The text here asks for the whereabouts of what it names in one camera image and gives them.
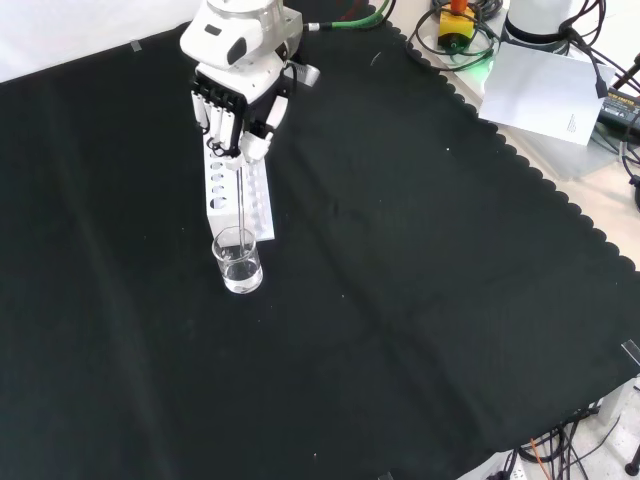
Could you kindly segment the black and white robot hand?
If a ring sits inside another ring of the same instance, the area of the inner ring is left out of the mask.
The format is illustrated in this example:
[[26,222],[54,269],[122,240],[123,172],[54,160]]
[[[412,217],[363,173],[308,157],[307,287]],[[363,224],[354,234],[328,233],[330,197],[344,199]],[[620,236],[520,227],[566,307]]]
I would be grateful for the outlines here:
[[191,99],[205,154],[232,171],[263,160],[303,69],[276,52],[228,70],[198,64]]

